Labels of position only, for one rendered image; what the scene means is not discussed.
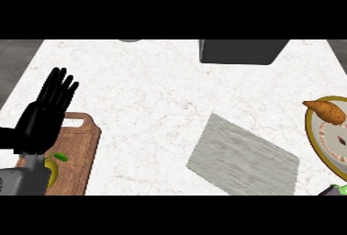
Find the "brown croissant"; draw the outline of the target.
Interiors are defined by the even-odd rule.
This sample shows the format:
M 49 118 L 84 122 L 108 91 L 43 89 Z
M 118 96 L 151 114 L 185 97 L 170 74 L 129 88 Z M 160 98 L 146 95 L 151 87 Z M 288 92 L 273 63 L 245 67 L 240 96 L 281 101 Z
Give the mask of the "brown croissant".
M 343 109 L 330 101 L 304 101 L 303 105 L 307 107 L 307 121 L 310 121 L 313 116 L 338 126 L 347 120 L 347 114 Z

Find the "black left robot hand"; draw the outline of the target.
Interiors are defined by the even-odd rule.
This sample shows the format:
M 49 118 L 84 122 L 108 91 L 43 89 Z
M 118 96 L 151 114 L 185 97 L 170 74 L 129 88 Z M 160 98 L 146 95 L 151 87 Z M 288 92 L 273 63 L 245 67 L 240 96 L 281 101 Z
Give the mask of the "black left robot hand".
M 67 69 L 55 68 L 17 127 L 0 127 L 0 149 L 14 150 L 15 154 L 45 154 L 53 147 L 77 87 L 79 82 L 67 74 Z

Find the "grey placemat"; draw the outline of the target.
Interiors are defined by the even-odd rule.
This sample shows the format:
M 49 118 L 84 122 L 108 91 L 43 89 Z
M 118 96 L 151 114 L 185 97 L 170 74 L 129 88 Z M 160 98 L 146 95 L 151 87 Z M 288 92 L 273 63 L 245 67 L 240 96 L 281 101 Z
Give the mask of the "grey placemat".
M 229 195 L 293 196 L 299 166 L 296 155 L 210 115 L 188 168 Z

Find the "dark grey appliance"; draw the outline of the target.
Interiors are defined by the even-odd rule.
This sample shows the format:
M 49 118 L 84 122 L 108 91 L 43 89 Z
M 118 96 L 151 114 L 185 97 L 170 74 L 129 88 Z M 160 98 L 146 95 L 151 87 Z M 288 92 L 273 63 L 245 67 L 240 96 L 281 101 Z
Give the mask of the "dark grey appliance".
M 288 39 L 201 39 L 200 62 L 271 65 Z

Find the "brown wooden cutting board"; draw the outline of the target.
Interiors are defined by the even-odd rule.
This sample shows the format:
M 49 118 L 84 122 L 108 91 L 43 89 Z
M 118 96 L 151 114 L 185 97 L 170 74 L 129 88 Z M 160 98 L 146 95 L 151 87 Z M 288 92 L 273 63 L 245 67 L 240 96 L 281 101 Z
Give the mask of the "brown wooden cutting board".
M 45 195 L 83 196 L 92 173 L 92 163 L 101 137 L 101 129 L 93 123 L 92 116 L 86 113 L 65 113 L 65 119 L 82 118 L 83 125 L 79 128 L 62 127 L 53 147 L 43 154 L 43 160 L 52 153 L 62 152 L 68 161 L 58 161 L 58 180 L 46 187 Z M 17 167 L 25 166 L 20 155 Z

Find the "yellow pear with green leaf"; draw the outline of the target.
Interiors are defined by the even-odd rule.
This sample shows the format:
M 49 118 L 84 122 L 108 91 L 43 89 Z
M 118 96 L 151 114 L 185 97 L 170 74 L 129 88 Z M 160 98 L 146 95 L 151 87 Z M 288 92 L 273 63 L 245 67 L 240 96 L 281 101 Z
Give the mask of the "yellow pear with green leaf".
M 48 186 L 52 186 L 58 180 L 58 161 L 68 161 L 68 156 L 62 152 L 52 153 L 45 159 L 45 167 L 51 170 Z

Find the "purple and green vegetable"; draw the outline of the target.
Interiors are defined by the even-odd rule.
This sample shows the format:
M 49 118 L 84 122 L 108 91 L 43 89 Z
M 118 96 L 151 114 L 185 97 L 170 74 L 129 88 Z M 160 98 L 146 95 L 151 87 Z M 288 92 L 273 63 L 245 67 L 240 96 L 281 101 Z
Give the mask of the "purple and green vegetable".
M 330 187 L 321 192 L 321 196 L 347 196 L 347 185 L 330 185 Z

